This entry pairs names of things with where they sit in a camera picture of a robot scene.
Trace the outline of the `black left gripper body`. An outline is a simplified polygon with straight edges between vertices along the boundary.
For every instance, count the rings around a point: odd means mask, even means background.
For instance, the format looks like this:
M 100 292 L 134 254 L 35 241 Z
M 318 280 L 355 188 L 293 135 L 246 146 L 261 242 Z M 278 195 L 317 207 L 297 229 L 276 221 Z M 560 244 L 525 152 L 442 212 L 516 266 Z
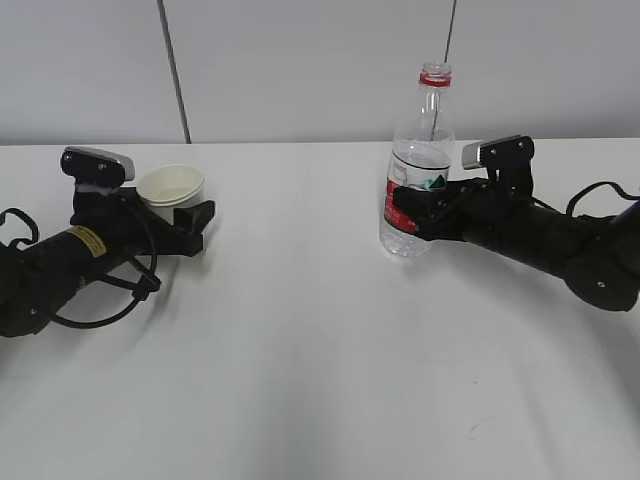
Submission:
M 131 255 L 193 257 L 203 250 L 203 232 L 188 235 L 152 212 L 133 187 L 105 194 L 76 191 L 70 223 L 89 228 L 108 250 Z

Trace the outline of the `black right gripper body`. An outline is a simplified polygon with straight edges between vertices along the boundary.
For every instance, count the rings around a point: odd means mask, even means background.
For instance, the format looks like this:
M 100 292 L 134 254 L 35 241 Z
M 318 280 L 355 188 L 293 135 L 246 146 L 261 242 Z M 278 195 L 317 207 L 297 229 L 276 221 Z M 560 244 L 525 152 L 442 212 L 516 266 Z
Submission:
M 491 230 L 532 203 L 532 195 L 501 191 L 489 180 L 484 188 L 457 198 L 448 198 L 446 189 L 435 193 L 439 194 L 440 200 L 434 219 L 434 240 L 465 241 L 466 233 Z

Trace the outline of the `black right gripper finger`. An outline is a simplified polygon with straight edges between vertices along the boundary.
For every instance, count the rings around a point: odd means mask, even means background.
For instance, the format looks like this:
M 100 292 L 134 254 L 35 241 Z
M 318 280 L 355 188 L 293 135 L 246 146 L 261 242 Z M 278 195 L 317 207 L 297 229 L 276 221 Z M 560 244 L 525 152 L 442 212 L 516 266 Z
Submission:
M 470 192 L 482 189 L 488 183 L 486 178 L 474 177 L 464 180 L 449 181 L 446 195 L 448 198 L 457 198 L 460 195 L 468 195 Z
M 434 240 L 434 219 L 439 194 L 409 187 L 397 187 L 393 192 L 393 207 L 399 215 L 394 227 L 422 240 Z

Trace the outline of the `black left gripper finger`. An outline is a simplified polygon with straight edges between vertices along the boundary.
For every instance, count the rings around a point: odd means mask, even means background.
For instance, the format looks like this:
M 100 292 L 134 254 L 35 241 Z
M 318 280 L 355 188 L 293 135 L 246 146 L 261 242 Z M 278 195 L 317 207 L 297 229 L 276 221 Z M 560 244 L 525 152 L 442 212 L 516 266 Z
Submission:
M 190 207 L 173 209 L 173 225 L 188 235 L 201 234 L 215 216 L 215 202 L 206 200 Z

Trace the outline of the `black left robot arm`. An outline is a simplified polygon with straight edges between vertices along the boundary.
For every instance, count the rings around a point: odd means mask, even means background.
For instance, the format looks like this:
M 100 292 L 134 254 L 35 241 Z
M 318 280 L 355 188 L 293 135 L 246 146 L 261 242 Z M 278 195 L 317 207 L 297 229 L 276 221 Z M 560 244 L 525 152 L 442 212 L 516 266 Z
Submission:
M 49 323 L 96 329 L 128 315 L 159 291 L 161 256 L 193 257 L 204 246 L 203 231 L 215 215 L 206 200 L 177 208 L 172 222 L 152 212 L 132 187 L 115 192 L 76 192 L 70 227 L 45 240 L 23 211 L 12 208 L 31 237 L 1 248 L 1 334 L 12 338 L 39 333 Z M 102 320 L 78 322 L 59 315 L 74 296 L 94 282 L 130 291 L 131 302 Z

